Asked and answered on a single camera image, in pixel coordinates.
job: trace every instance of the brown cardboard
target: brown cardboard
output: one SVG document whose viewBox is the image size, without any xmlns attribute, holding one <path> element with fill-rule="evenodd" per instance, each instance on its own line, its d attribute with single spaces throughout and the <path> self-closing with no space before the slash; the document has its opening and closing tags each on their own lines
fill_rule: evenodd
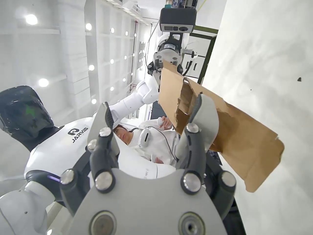
<svg viewBox="0 0 313 235">
<path fill-rule="evenodd" d="M 280 163 L 284 144 L 277 134 L 221 97 L 177 73 L 176 66 L 163 62 L 159 104 L 183 132 L 200 92 L 211 97 L 218 118 L 218 135 L 211 150 L 218 151 L 245 181 L 246 190 L 255 192 Z"/>
</svg>

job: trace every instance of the jarvis logo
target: jarvis logo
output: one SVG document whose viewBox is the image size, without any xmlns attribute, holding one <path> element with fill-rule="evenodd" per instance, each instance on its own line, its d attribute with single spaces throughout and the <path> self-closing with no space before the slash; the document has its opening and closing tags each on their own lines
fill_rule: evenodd
<svg viewBox="0 0 313 235">
<path fill-rule="evenodd" d="M 69 135 L 75 135 L 75 137 L 72 139 L 73 143 L 84 133 L 88 130 L 88 127 L 84 127 L 81 131 L 77 128 L 73 128 L 69 130 Z"/>
</svg>

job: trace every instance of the person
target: person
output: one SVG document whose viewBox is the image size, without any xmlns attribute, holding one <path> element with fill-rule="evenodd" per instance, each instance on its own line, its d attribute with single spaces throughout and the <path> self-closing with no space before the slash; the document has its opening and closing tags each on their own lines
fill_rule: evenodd
<svg viewBox="0 0 313 235">
<path fill-rule="evenodd" d="M 157 123 L 157 119 L 144 121 L 132 131 L 118 125 L 113 131 L 118 138 L 147 160 L 175 166 L 174 151 L 179 141 L 179 135 L 176 131 L 171 130 L 172 123 L 167 117 L 163 116 L 162 121 L 161 125 Z M 151 135 L 147 147 L 141 148 L 138 146 L 138 142 L 140 134 L 145 128 L 149 129 Z"/>
</svg>

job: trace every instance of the silver bolt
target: silver bolt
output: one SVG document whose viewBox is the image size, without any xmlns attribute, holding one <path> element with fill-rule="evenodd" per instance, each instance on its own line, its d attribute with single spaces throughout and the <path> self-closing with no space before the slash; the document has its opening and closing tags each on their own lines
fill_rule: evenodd
<svg viewBox="0 0 313 235">
<path fill-rule="evenodd" d="M 111 134 L 112 130 L 109 127 L 104 127 L 100 130 L 99 135 L 101 137 L 107 137 Z"/>
<path fill-rule="evenodd" d="M 199 132 L 199 127 L 194 123 L 188 123 L 186 128 L 189 132 L 192 132 L 192 133 Z"/>
<path fill-rule="evenodd" d="M 190 192 L 198 192 L 201 188 L 201 181 L 194 173 L 187 173 L 183 178 L 183 183 Z"/>
<path fill-rule="evenodd" d="M 236 178 L 233 174 L 228 171 L 222 173 L 222 181 L 228 187 L 233 187 L 236 185 Z"/>
<path fill-rule="evenodd" d="M 61 175 L 60 182 L 62 185 L 67 185 L 74 180 L 75 172 L 72 169 L 67 169 Z"/>
<path fill-rule="evenodd" d="M 96 144 L 97 144 L 96 139 L 91 140 L 87 145 L 88 151 L 93 152 L 93 150 L 96 148 Z"/>
<path fill-rule="evenodd" d="M 110 172 L 104 171 L 95 179 L 95 186 L 98 190 L 104 191 L 108 189 L 113 182 L 113 177 Z"/>
</svg>

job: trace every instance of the cable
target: cable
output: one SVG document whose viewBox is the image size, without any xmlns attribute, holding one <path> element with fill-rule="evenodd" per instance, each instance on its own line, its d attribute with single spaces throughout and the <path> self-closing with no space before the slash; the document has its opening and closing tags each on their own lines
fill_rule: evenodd
<svg viewBox="0 0 313 235">
<path fill-rule="evenodd" d="M 182 76 L 185 76 L 187 74 L 187 72 L 189 71 L 190 67 L 192 65 L 192 61 L 189 62 L 189 65 L 187 67 L 187 70 L 182 74 Z"/>
<path fill-rule="evenodd" d="M 160 22 L 160 19 L 157 21 L 156 26 L 154 27 L 154 29 L 153 29 L 153 31 L 152 31 L 152 33 L 151 33 L 151 35 L 150 35 L 150 38 L 149 38 L 149 40 L 148 40 L 148 42 L 147 42 L 147 46 L 146 46 L 146 48 L 145 48 L 145 65 L 146 65 L 147 67 L 148 67 L 148 65 L 147 65 L 147 47 L 149 47 L 150 39 L 151 39 L 151 37 L 152 37 L 152 35 L 153 35 L 155 29 L 156 29 L 157 26 L 159 25 L 159 22 Z"/>
<path fill-rule="evenodd" d="M 158 131 L 164 136 L 164 138 L 165 138 L 165 140 L 166 140 L 166 143 L 168 144 L 168 140 L 166 139 L 165 135 L 164 135 L 159 129 L 157 129 L 157 128 L 153 127 L 153 126 L 148 126 L 148 127 L 152 127 L 152 128 L 154 128 L 155 130 L 158 130 Z M 168 148 L 170 149 L 170 152 L 171 152 L 171 154 L 172 154 L 174 160 L 176 160 L 175 156 L 174 156 L 173 153 L 172 153 L 172 150 L 171 150 L 171 147 L 170 147 L 169 144 L 168 144 Z"/>
</svg>

